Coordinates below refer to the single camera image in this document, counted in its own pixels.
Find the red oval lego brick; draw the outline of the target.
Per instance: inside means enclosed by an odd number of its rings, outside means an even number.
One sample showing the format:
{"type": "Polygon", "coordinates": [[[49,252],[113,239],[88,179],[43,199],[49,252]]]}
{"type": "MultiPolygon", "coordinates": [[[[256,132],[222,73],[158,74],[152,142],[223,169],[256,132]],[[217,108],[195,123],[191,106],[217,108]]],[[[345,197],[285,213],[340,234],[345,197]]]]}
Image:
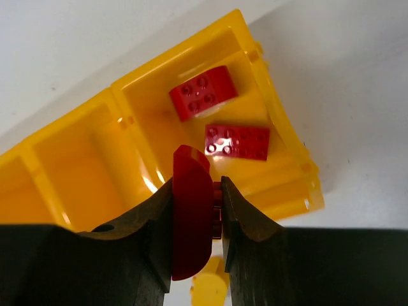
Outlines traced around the red oval lego brick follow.
{"type": "Polygon", "coordinates": [[[169,96],[179,119],[194,116],[238,96],[227,66],[218,66],[174,87],[169,96]]]}

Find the red rectangular lego brick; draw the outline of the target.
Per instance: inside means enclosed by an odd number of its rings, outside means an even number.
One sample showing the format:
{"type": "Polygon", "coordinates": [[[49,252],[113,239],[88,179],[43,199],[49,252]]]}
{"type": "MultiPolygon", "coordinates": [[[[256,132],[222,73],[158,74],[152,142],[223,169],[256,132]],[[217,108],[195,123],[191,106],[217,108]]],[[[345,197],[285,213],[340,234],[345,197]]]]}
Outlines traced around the red rectangular lego brick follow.
{"type": "Polygon", "coordinates": [[[173,154],[173,257],[171,279],[182,281],[209,261],[222,233],[221,183],[210,176],[204,153],[181,145],[173,154]]]}

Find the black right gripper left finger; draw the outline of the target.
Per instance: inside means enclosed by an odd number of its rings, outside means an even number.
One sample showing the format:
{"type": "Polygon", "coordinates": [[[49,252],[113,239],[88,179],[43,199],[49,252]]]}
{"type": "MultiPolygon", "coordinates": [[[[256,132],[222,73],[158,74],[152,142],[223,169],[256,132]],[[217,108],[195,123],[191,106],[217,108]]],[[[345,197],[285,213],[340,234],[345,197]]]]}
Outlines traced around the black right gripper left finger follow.
{"type": "Polygon", "coordinates": [[[92,231],[1,226],[2,305],[162,305],[170,290],[172,183],[92,231]]]}

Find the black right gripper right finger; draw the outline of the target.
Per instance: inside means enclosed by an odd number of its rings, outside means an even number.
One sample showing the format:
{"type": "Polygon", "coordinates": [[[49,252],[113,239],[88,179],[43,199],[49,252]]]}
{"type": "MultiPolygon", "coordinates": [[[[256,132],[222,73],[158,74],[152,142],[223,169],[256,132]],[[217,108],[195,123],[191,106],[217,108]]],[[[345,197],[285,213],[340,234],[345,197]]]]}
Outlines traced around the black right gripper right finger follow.
{"type": "Polygon", "coordinates": [[[221,179],[233,305],[406,305],[404,229],[285,228],[221,179]]]}

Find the red curved lego brick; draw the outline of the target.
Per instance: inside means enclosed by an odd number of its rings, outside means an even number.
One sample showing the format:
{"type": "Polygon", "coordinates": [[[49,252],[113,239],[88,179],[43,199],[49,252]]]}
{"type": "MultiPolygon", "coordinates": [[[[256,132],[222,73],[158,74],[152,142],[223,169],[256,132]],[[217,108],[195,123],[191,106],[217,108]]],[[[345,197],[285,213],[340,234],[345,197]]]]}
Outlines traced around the red curved lego brick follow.
{"type": "Polygon", "coordinates": [[[269,139],[267,127],[208,124],[205,126],[205,154],[266,161],[269,139]]]}

